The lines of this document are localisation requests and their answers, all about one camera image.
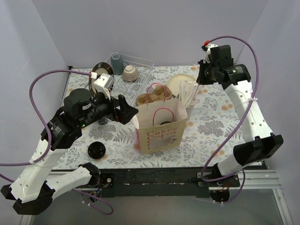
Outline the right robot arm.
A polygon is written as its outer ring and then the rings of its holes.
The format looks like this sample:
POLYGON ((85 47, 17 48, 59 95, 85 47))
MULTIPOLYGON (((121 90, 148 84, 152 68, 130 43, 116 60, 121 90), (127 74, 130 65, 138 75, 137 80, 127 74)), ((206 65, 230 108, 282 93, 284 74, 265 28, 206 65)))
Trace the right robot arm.
POLYGON ((216 163, 210 174, 201 174, 202 180, 223 186, 236 172, 244 167, 270 158, 281 147, 282 135, 275 135, 262 115, 255 98, 256 87, 243 64, 235 65, 229 45, 218 46, 205 42, 202 46, 206 55, 199 61, 197 83, 222 86, 240 119, 244 143, 236 145, 233 153, 216 163))

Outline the pink paper gift bag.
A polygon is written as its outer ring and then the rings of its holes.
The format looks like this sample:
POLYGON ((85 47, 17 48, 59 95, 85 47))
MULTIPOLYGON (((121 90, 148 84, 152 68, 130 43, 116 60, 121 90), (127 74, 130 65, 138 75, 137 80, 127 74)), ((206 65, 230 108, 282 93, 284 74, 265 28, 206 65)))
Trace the pink paper gift bag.
POLYGON ((180 145, 188 116, 179 99, 148 102, 136 108, 139 112, 132 122, 142 155, 180 145), (160 125, 164 121, 171 123, 160 125))

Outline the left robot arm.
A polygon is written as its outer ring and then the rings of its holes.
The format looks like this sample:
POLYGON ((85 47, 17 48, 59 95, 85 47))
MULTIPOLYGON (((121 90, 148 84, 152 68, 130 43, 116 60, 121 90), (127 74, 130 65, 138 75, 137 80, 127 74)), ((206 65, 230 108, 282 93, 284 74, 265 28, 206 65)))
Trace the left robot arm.
POLYGON ((111 97, 114 79, 92 73, 98 88, 96 96, 84 88, 72 90, 64 99, 54 117, 44 124, 35 153, 19 177, 1 188, 6 199, 13 200, 13 209, 19 215, 38 215, 55 198, 76 187, 96 187, 100 183, 100 170, 92 163, 80 165, 76 170, 57 178, 48 178, 57 161, 82 136, 82 129, 107 117, 127 124, 138 113, 123 95, 111 97))

